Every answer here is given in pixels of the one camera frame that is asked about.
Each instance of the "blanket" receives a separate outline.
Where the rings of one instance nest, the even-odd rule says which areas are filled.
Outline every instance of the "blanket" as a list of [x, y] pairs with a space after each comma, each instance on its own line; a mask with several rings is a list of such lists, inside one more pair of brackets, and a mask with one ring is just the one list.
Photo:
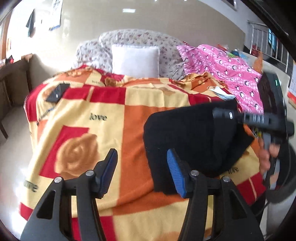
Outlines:
[[[56, 105], [46, 102], [60, 83], [70, 87]], [[55, 177], [78, 177], [115, 148], [118, 164], [109, 191], [96, 201], [107, 240], [177, 240], [188, 200], [153, 191], [143, 126], [155, 112], [221, 101], [209, 86], [225, 89], [207, 72], [176, 82], [168, 78], [135, 79], [85, 66], [45, 81], [30, 93], [24, 106], [34, 153], [20, 205], [22, 217], [29, 218]], [[264, 192], [258, 151], [255, 140], [221, 175], [231, 177], [250, 205]], [[210, 234], [212, 218], [213, 197], [209, 196], [205, 236]], [[72, 229], [79, 241], [75, 196]]]

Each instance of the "tiled floor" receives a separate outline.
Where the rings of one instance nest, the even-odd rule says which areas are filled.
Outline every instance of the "tiled floor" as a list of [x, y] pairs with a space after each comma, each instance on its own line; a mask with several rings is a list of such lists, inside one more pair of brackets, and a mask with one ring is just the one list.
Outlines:
[[28, 123], [23, 107], [13, 108], [2, 121], [9, 138], [0, 134], [0, 219], [16, 237], [26, 224], [19, 215], [21, 191], [32, 157]]

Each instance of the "white pillow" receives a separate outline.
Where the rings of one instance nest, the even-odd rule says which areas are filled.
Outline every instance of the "white pillow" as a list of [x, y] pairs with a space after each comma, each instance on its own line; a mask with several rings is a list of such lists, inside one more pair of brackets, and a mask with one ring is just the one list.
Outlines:
[[113, 73], [136, 78], [159, 77], [159, 47], [114, 44], [111, 50]]

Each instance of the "metal railing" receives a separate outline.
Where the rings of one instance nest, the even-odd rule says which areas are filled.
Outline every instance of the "metal railing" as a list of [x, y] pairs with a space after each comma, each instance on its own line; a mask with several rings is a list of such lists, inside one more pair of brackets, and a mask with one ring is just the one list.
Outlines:
[[268, 31], [267, 25], [253, 21], [248, 21], [248, 23], [252, 26], [250, 54], [252, 52], [253, 45], [256, 43], [256, 50], [259, 48], [264, 55], [267, 55], [283, 64], [286, 67], [287, 73], [289, 52], [284, 48], [283, 44], [272, 32]]

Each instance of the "face mask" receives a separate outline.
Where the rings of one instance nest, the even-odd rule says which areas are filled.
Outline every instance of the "face mask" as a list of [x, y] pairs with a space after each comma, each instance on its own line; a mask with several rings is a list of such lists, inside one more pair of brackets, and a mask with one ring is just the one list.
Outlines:
[[220, 87], [216, 86], [213, 89], [209, 89], [216, 93], [222, 100], [232, 100], [235, 98], [235, 95], [225, 93]]

